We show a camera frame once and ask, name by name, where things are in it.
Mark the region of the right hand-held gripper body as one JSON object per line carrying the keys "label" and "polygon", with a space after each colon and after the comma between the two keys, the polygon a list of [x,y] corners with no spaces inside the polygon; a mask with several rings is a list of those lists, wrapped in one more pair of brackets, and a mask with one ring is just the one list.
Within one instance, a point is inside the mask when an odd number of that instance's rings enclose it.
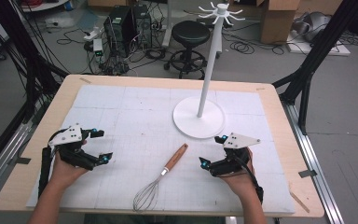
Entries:
{"label": "right hand-held gripper body", "polygon": [[247,162],[250,159],[249,146],[257,145],[260,139],[245,136],[239,133],[231,133],[228,135],[227,141],[222,144],[226,152],[226,157],[221,161],[211,163],[209,172],[212,176],[221,176],[233,174],[241,170],[246,170]]}

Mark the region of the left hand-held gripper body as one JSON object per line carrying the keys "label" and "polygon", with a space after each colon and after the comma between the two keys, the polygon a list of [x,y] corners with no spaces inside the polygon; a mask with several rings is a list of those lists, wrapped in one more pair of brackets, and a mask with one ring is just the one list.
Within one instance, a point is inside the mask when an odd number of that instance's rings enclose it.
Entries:
{"label": "left hand-held gripper body", "polygon": [[50,137],[48,146],[54,152],[59,152],[63,161],[91,171],[98,165],[98,158],[81,148],[84,141],[90,137],[89,130],[82,129],[79,124],[59,130]]}

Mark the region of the white hook stand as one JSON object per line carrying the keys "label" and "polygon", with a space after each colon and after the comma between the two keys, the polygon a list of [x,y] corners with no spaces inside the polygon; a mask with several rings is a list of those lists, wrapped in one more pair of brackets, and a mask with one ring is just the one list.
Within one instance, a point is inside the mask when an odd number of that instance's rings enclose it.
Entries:
{"label": "white hook stand", "polygon": [[229,11],[229,4],[211,4],[211,7],[212,9],[200,7],[200,10],[207,12],[204,18],[214,17],[212,43],[200,97],[185,98],[172,112],[176,128],[181,133],[198,139],[214,137],[225,128],[225,112],[217,103],[208,100],[207,95],[217,52],[222,50],[223,24],[226,22],[231,25],[229,18],[239,21],[240,18],[236,15],[241,13],[241,9]]}

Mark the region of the wooden-handled wire whisk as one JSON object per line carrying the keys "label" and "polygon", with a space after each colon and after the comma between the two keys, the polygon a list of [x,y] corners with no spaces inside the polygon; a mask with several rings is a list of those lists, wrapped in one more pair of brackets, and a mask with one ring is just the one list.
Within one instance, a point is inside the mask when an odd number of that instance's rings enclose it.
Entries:
{"label": "wooden-handled wire whisk", "polygon": [[175,153],[170,157],[159,176],[142,189],[140,189],[134,196],[132,201],[132,209],[135,212],[143,212],[153,209],[158,202],[158,184],[160,179],[165,176],[177,162],[183,157],[188,149],[188,144],[182,144]]}

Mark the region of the person's right hand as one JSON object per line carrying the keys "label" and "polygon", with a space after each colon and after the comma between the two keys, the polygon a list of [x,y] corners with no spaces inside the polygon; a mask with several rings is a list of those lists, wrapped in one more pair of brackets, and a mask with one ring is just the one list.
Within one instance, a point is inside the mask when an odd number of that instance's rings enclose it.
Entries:
{"label": "person's right hand", "polygon": [[221,179],[228,184],[230,189],[240,198],[241,202],[258,201],[255,184],[251,178],[251,174],[255,172],[252,164],[253,152],[251,150],[248,150],[248,152],[250,155],[250,159],[247,162],[249,172],[238,172],[234,175],[221,176]]}

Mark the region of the person's left hand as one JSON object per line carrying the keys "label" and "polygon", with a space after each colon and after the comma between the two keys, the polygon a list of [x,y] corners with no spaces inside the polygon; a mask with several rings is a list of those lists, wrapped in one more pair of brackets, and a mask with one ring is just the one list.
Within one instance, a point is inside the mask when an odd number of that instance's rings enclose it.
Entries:
{"label": "person's left hand", "polygon": [[48,184],[55,189],[67,189],[86,172],[87,170],[82,167],[75,167],[63,161],[60,153],[56,152],[53,173]]}

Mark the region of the white grid mat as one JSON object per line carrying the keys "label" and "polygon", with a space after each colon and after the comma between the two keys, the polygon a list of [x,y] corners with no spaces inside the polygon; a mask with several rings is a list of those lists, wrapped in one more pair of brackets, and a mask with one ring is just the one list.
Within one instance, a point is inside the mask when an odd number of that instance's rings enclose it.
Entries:
{"label": "white grid mat", "polygon": [[[84,149],[91,155],[112,152],[106,165],[81,176],[65,193],[63,209],[130,212],[135,194],[156,179],[182,145],[183,157],[158,184],[157,214],[239,215],[238,197],[219,178],[200,167],[200,157],[219,161],[225,152],[212,138],[196,139],[181,133],[172,112],[196,90],[83,86],[63,122],[96,128],[104,136],[92,138]],[[239,133],[260,139],[251,148],[258,183],[264,190],[268,215],[290,215],[295,205],[275,148],[261,96],[253,92],[210,91],[208,97],[226,115],[224,134]]]}

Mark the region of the white box with green light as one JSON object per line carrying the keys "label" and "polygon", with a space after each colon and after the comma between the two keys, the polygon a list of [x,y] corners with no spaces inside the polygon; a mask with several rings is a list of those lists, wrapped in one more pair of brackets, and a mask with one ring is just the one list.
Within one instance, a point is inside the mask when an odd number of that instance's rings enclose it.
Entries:
{"label": "white box with green light", "polygon": [[93,52],[96,56],[103,56],[103,41],[101,40],[101,38],[94,39],[92,46]]}

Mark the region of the white power strip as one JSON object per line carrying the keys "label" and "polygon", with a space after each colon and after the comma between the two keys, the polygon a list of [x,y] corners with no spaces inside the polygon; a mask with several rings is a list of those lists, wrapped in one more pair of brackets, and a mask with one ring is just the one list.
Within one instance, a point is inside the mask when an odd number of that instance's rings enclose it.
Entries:
{"label": "white power strip", "polygon": [[83,39],[85,41],[91,41],[94,38],[97,38],[102,32],[103,32],[104,28],[100,28],[100,27],[94,27],[93,30],[89,33],[87,33]]}

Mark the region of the large black computer tower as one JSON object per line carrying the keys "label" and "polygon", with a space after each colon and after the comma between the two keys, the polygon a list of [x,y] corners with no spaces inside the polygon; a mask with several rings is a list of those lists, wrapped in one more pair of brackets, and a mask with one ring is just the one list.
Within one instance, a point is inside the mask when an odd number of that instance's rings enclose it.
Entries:
{"label": "large black computer tower", "polygon": [[111,52],[128,57],[130,42],[135,37],[131,7],[114,6],[103,26]]}

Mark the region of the black round stool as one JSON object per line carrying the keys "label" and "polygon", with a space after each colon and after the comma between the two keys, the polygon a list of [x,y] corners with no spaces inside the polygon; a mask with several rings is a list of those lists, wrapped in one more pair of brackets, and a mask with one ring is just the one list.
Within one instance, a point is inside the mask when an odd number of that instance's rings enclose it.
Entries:
{"label": "black round stool", "polygon": [[200,71],[200,79],[204,79],[207,60],[201,53],[195,51],[195,47],[209,40],[210,30],[197,21],[181,21],[173,26],[172,37],[184,49],[177,50],[164,64],[164,69],[169,70],[173,67],[179,72],[179,78],[182,78],[183,74]]}

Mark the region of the small black computer tower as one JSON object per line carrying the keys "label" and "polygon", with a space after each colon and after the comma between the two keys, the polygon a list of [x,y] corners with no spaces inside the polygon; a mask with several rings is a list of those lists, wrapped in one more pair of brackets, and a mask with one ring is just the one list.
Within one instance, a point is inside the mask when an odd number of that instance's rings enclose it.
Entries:
{"label": "small black computer tower", "polygon": [[136,39],[141,47],[152,47],[151,17],[146,5],[132,7]]}

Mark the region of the tall cardboard box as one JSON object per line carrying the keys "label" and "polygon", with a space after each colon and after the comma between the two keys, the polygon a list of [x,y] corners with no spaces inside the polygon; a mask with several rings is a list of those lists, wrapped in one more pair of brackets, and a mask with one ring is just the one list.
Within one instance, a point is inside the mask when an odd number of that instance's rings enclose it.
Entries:
{"label": "tall cardboard box", "polygon": [[262,7],[260,42],[284,44],[290,33],[300,0],[256,0]]}

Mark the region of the white flat board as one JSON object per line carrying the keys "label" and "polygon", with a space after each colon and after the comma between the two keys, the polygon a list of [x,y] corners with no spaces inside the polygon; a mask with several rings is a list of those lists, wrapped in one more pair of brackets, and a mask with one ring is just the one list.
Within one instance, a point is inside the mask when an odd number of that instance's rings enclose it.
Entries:
{"label": "white flat board", "polygon": [[322,45],[321,48],[311,46],[310,42],[306,41],[303,35],[298,35],[296,32],[290,32],[286,39],[286,47],[291,53],[305,54],[308,55],[314,49],[319,51],[325,51],[328,56],[343,56],[348,57],[351,52],[344,46],[343,43],[337,41],[331,45],[331,49],[327,51],[326,45]]}

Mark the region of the grey bundled bag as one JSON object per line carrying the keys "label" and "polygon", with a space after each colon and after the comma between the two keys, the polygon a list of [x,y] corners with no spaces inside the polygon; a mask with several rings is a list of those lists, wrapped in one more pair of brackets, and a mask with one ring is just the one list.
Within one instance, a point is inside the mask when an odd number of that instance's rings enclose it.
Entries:
{"label": "grey bundled bag", "polygon": [[299,18],[294,19],[291,29],[306,41],[312,42],[330,21],[331,17],[322,12],[305,12]]}

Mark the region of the aluminium rail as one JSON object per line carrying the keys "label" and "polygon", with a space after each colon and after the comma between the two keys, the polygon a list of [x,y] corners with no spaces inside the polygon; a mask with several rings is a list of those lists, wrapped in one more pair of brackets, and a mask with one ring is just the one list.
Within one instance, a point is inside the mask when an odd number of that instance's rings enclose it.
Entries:
{"label": "aluminium rail", "polygon": [[20,124],[16,130],[9,132],[9,138],[2,144],[0,151],[0,178],[7,168],[15,163],[21,155],[21,151],[26,147],[30,136],[33,133],[33,124]]}
{"label": "aluminium rail", "polygon": [[328,222],[330,224],[345,224],[333,193],[328,186],[326,178],[324,177],[323,169],[318,161],[310,138],[306,134],[302,133],[300,126],[297,124],[299,115],[296,107],[294,105],[287,104],[282,104],[282,107],[299,145],[307,170],[315,170],[317,173],[316,176],[308,177],[312,179],[314,187],[316,188],[320,201],[323,205],[324,214],[326,215]]}

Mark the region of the black metal frame stand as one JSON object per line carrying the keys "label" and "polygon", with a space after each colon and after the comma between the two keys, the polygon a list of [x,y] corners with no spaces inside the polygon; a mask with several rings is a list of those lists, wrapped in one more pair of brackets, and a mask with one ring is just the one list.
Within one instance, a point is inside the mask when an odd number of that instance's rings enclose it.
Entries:
{"label": "black metal frame stand", "polygon": [[[339,40],[357,13],[358,0],[343,0],[314,46],[321,48],[322,45],[326,45],[326,49],[329,51],[331,45]],[[326,56],[325,51],[314,49],[294,73],[272,83],[275,88],[288,85],[286,90],[279,94],[280,99],[287,105],[294,105],[297,96],[301,95],[297,124],[303,134],[307,134],[306,122],[311,80]]]}
{"label": "black metal frame stand", "polygon": [[61,84],[54,75],[61,78],[69,75],[42,56],[25,28],[26,22],[17,0],[0,0],[0,25],[8,35],[8,40],[5,40],[0,34],[0,44],[14,63],[18,75],[26,80],[23,85],[25,103],[0,135],[0,155],[15,130],[31,119],[36,100],[57,92]]}

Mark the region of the grey metal upright post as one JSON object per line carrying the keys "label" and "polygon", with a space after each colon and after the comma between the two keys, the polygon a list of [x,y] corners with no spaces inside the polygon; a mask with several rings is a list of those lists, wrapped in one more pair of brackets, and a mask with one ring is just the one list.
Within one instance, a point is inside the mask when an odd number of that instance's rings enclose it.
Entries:
{"label": "grey metal upright post", "polygon": [[165,34],[161,43],[163,48],[167,48],[170,45],[172,37],[172,0],[167,0],[167,25],[165,29]]}

